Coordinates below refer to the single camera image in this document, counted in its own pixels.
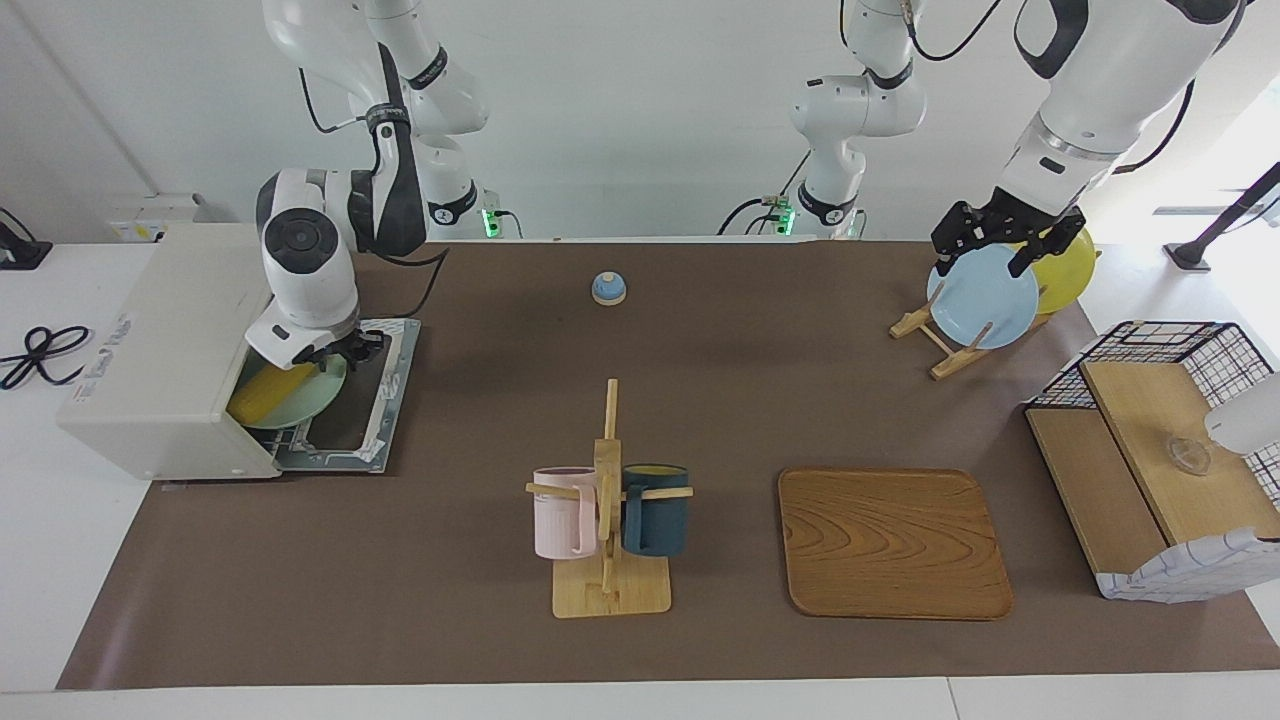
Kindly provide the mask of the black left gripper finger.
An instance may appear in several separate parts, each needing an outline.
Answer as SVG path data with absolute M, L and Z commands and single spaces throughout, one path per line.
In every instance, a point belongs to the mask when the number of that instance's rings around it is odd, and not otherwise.
M 974 208 L 963 200 L 948 208 L 931 232 L 937 255 L 934 270 L 940 278 L 946 278 L 961 256 L 989 245 L 987 234 L 992 218 L 986 208 Z
M 1007 263 L 1009 274 L 1019 278 L 1042 258 L 1064 255 L 1084 228 L 1085 218 L 1062 218 L 1047 229 L 1029 231 Z

